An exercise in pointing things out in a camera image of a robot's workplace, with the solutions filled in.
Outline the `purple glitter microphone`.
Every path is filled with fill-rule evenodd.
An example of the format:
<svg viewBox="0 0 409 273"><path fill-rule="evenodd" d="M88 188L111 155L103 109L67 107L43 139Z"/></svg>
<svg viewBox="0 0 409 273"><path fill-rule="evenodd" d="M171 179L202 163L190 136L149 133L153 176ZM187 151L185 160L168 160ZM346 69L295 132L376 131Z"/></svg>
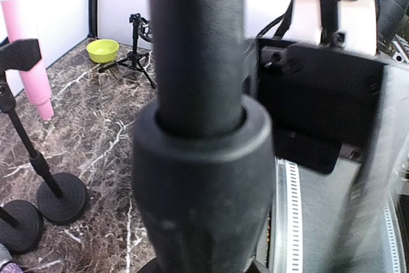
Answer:
<svg viewBox="0 0 409 273"><path fill-rule="evenodd" d="M2 244L0 247L0 268L1 273L24 273L21 267L14 262L9 250Z"/></svg>

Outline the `black tripod shock-mount stand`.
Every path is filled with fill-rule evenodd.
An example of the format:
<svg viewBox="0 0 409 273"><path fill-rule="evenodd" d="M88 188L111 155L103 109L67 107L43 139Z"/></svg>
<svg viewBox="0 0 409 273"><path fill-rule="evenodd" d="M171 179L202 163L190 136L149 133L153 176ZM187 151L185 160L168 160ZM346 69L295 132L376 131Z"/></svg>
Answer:
<svg viewBox="0 0 409 273"><path fill-rule="evenodd" d="M145 19L140 13L135 13L130 15L129 23L131 23L133 27L132 50L128 52L125 58L113 61L112 64L99 68L98 72L103 73L114 66L123 66L132 71L143 73L144 76L149 81L151 88L155 89L156 88L155 82L148 75L146 68L141 64L141 60L146 59L147 65L149 66L148 62L151 59L150 53L149 52L141 53L138 51L138 41L140 38L148 43L153 42L150 21Z"/></svg>

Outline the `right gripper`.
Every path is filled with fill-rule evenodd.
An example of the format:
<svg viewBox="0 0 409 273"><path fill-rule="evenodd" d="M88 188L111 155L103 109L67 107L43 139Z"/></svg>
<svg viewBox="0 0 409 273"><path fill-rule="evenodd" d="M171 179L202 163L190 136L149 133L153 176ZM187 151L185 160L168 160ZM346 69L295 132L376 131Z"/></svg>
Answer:
<svg viewBox="0 0 409 273"><path fill-rule="evenodd" d="M244 92L269 112L278 158L329 174L344 145L362 157L380 105L385 65L286 40L245 43Z"/></svg>

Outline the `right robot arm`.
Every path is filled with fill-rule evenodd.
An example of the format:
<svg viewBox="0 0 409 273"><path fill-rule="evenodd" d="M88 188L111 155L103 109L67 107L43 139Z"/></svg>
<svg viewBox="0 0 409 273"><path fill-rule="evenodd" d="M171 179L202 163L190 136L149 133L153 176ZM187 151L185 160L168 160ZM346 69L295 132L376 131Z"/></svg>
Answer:
<svg viewBox="0 0 409 273"><path fill-rule="evenodd" d="M294 4L254 39L257 100L274 124L276 156L330 173L344 144L360 150L362 176L388 176L407 145L408 70L347 52L338 40L339 3L320 2L319 45L285 40Z"/></svg>

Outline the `pink microphone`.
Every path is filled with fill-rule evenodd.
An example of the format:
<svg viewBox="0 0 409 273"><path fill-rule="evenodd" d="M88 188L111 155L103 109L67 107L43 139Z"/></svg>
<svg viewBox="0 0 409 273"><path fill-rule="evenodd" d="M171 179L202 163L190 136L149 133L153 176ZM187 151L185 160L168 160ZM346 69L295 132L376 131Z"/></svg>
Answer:
<svg viewBox="0 0 409 273"><path fill-rule="evenodd" d="M52 92L29 0L1 0L1 8L15 61L8 68L19 71L29 101L35 105L41 119L49 121L54 116L50 101Z"/></svg>

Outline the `black round-base stand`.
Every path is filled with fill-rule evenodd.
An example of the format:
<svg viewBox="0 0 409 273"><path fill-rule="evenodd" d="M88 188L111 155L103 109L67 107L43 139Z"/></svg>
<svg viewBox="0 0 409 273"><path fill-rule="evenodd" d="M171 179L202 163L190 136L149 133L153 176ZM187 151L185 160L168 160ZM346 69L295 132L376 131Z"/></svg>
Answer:
<svg viewBox="0 0 409 273"><path fill-rule="evenodd" d="M43 183L38 189L36 200L40 213L52 224L67 225L78 220L84 213L88 192L84 183L70 173L53 175L45 157L31 142L16 113L16 99L7 83L6 71L15 61L6 38L1 41L1 112L7 114L15 131L25 146L29 162Z"/></svg>
<svg viewBox="0 0 409 273"><path fill-rule="evenodd" d="M36 249L43 233L43 217L30 202L13 200L1 207L1 243L13 254Z"/></svg>
<svg viewBox="0 0 409 273"><path fill-rule="evenodd" d="M134 123L143 272L247 272L274 195L272 123L242 92L244 0L150 0L157 99Z"/></svg>

